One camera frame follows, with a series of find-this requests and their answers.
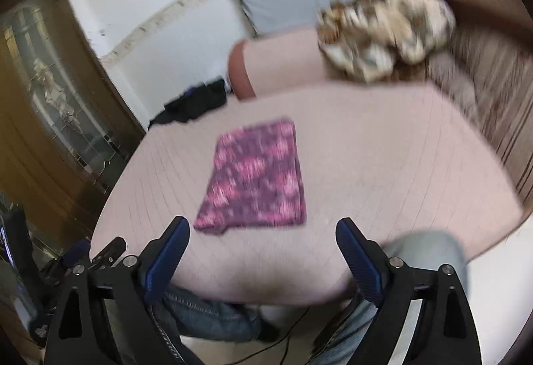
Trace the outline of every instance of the brown striped fabric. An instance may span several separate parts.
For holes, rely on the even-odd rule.
[[[450,49],[472,78],[479,129],[533,208],[533,54],[502,34],[459,28]]]

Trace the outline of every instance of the black cable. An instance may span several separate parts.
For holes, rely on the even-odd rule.
[[[246,358],[242,358],[242,359],[238,360],[237,362],[226,363],[225,365],[237,365],[238,363],[242,363],[244,361],[247,361],[248,359],[253,358],[254,356],[257,356],[260,353],[266,352],[267,350],[270,350],[271,348],[273,348],[273,347],[277,346],[278,344],[282,343],[290,335],[290,333],[294,329],[294,327],[305,317],[305,315],[307,314],[308,311],[309,311],[309,308],[307,308],[305,310],[305,312],[302,314],[302,316],[298,320],[296,320],[296,322],[290,327],[290,329],[287,331],[287,333],[279,341],[276,341],[274,344],[269,345],[268,347],[265,347],[262,350],[259,350],[258,352],[255,352],[255,353],[252,353],[249,356],[246,356]],[[279,365],[283,364],[283,361],[287,357],[288,351],[289,351],[289,341],[287,340],[287,345],[285,347],[285,354],[283,355],[283,358],[281,359],[281,363]]]

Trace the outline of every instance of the folded fabric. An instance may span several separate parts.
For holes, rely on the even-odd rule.
[[[322,12],[318,38],[349,77],[374,82],[390,76],[398,58],[420,63],[450,40],[454,28],[444,0],[357,0]]]
[[[196,120],[207,111],[226,104],[226,82],[218,78],[210,84],[190,87],[177,99],[165,104],[164,111],[150,121],[152,125],[165,125],[173,121],[187,123]]]
[[[221,135],[195,229],[222,234],[229,227],[304,222],[294,122],[282,118]]]

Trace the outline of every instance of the floor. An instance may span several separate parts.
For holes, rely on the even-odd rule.
[[[341,304],[329,304],[310,308],[303,319],[291,332],[289,350],[283,364],[303,365],[309,358],[315,337],[326,323],[341,308]],[[282,334],[300,318],[305,308],[261,306],[263,316],[277,327],[282,327]],[[189,347],[206,365],[225,365],[243,359],[269,344],[250,342],[243,344],[207,341],[182,337],[182,342]],[[283,357],[286,340],[254,358],[250,358],[245,365],[278,365]]]

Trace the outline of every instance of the blue gripper pad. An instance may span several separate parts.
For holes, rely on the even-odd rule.
[[[358,283],[363,297],[379,308],[383,303],[383,288],[386,283],[386,269],[382,261],[385,253],[379,245],[365,239],[350,218],[343,218],[337,223],[335,236],[340,252]],[[371,244],[377,247],[374,249],[377,252],[371,252],[372,249],[369,249]]]
[[[189,223],[182,216],[174,218],[159,239],[150,241],[140,255],[141,285],[146,306],[161,300],[172,275],[189,244]]]

